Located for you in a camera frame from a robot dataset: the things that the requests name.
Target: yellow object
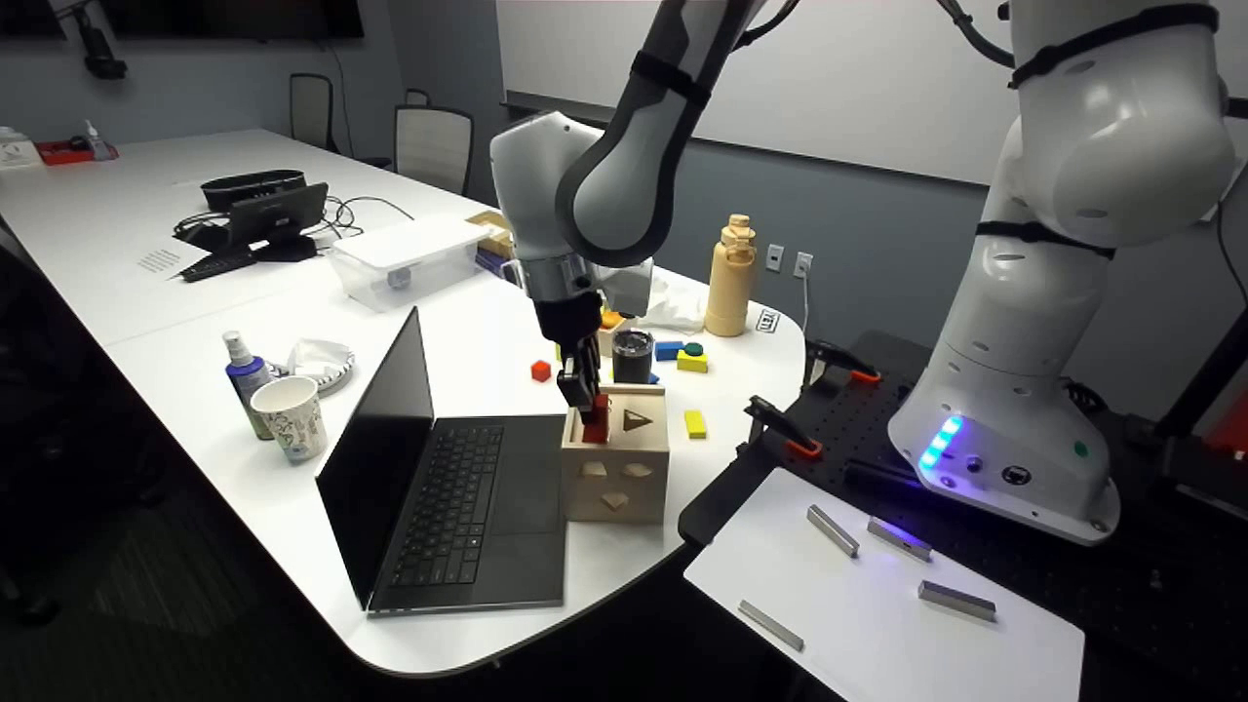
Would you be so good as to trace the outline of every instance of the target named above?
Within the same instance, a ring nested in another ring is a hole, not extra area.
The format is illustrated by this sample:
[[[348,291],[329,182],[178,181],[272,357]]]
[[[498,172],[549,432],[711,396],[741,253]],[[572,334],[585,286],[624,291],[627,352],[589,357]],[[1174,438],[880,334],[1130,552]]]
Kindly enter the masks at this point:
[[[732,214],[720,230],[712,256],[711,256],[711,299],[703,328],[711,334],[732,339],[744,334],[744,308],[748,308],[748,286],[751,286],[751,227],[748,214]]]
[[[467,224],[485,230],[475,248],[495,253],[502,260],[515,256],[515,235],[498,212],[481,212]]]
[[[685,411],[685,432],[692,442],[707,442],[707,419],[698,411]]]
[[[621,315],[615,308],[602,308],[602,312],[598,312],[598,324],[602,324],[602,328],[621,328],[624,315]]]
[[[685,370],[685,374],[711,374],[711,357],[707,356],[679,352],[673,367]]]

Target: laptop keyboard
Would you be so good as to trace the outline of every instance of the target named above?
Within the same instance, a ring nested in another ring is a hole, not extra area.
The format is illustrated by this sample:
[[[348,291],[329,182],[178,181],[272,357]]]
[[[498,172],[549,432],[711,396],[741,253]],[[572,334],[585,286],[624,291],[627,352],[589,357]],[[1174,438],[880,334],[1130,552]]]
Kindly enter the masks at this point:
[[[436,442],[428,477],[416,477],[391,543],[387,589],[443,589],[473,586],[485,526],[493,516],[495,468],[502,438],[454,438]]]

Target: power outlet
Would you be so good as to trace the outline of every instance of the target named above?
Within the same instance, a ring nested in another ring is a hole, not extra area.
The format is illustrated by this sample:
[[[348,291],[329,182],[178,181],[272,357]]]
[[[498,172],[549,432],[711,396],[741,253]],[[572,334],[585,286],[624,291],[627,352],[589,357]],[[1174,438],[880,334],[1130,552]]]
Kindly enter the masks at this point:
[[[794,256],[793,256],[793,276],[810,276],[810,269],[815,269],[815,253],[810,248],[801,248]]]
[[[785,269],[785,247],[768,247],[768,269]]]

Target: white table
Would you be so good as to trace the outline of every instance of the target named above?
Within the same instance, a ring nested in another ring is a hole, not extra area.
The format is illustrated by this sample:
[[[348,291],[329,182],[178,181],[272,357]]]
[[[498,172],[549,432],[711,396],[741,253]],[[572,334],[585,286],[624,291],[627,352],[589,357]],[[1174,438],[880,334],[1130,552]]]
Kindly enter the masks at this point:
[[[660,370],[673,438],[660,530],[572,524],[563,608],[365,620],[316,491],[329,454],[316,465],[289,468],[272,443],[254,442],[221,374],[228,352],[218,334],[239,328],[268,356],[294,339],[352,344],[359,374],[324,403],[337,443],[407,312],[369,312],[348,299],[321,256],[178,286],[172,274],[196,260],[196,248],[176,242],[172,227],[202,212],[199,182],[256,169],[303,169],[309,181],[333,182],[337,195],[387,195],[415,214],[485,212],[272,133],[228,133],[124,144],[116,162],[0,177],[0,214],[205,484],[329,627],[378,669],[436,673],[473,668],[611,595],[679,545],[679,512],[732,460],[738,442],[748,432],[744,396],[766,393],[789,407],[801,393],[805,334],[789,315],[774,334],[703,339],[712,374]],[[394,212],[359,208],[359,224],[391,227]],[[564,415],[556,390],[527,374],[534,357],[553,357],[553,348],[520,289],[481,274],[426,298],[421,324],[442,419]],[[711,442],[685,442],[683,411],[707,415]]]

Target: small object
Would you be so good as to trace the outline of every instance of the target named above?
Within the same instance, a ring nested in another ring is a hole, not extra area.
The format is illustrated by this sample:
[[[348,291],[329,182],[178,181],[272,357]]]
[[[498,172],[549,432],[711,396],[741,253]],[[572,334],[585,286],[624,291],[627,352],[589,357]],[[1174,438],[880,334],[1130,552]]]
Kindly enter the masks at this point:
[[[887,537],[887,543],[892,543],[892,545],[901,545],[906,552],[914,552],[919,563],[932,563],[932,545],[928,543],[919,543],[918,533],[910,533],[910,530],[901,530],[901,526],[892,526],[887,517],[871,517],[867,530]]]
[[[534,357],[532,377],[549,383],[549,364]]]
[[[650,348],[647,333],[621,328],[611,339],[611,377],[615,383],[647,383],[650,377]]]
[[[774,620],[757,604],[741,601],[741,616],[751,620],[757,627],[766,627],[768,634],[776,634],[785,646],[806,653],[806,643],[794,630],[789,630],[779,620]]]
[[[768,424],[774,432],[789,438],[789,442],[793,442],[789,450],[793,450],[794,458],[822,460],[822,443],[820,443],[810,432],[805,432],[801,424],[793,424],[793,422],[779,415],[779,407],[748,393],[744,415],[748,415],[751,422]]]
[[[711,298],[703,328],[711,334],[732,339],[744,334],[748,286],[751,286],[751,227],[748,214],[732,214],[711,253]]]
[[[992,604],[992,601],[983,601],[983,595],[972,595],[972,594],[965,594],[965,589],[948,589],[948,586],[940,586],[940,582],[923,582],[923,586],[919,586],[919,601],[932,601],[932,604],[954,608],[954,614],[965,614],[965,616],[998,624],[998,604]]]
[[[836,344],[806,344],[806,357],[822,364],[822,367],[850,370],[850,386],[880,386],[887,383],[887,374],[879,367],[871,367],[867,357],[857,357],[857,356],[850,356],[848,348],[836,348]]]
[[[668,344],[657,344],[657,357],[660,357],[660,364],[673,364],[673,357],[679,357],[679,348],[683,348],[683,344],[671,344],[671,339],[668,339]]]
[[[246,411],[246,419],[251,419],[251,429],[256,432],[256,442],[272,442],[268,424],[251,411],[251,396],[254,396],[265,383],[272,383],[272,367],[268,367],[261,356],[254,356],[254,352],[243,344],[239,333],[228,333],[221,339],[228,339],[228,352],[231,352],[228,377],[231,377],[231,386],[235,386],[235,393],[239,393],[239,403],[243,403],[243,411]]]
[[[309,465],[324,454],[329,432],[313,377],[276,377],[251,396],[251,411],[268,424],[289,465]]]
[[[820,533],[828,533],[828,543],[836,543],[840,551],[848,551],[848,558],[857,558],[857,543],[854,543],[850,530],[840,526],[828,512],[820,512],[820,507],[810,502],[806,517],[810,517],[810,526],[815,526]]]
[[[707,356],[679,352],[673,367],[685,370],[685,374],[711,374],[711,357]]]
[[[692,442],[707,442],[707,419],[703,419],[703,411],[685,411],[685,438],[692,438]]]

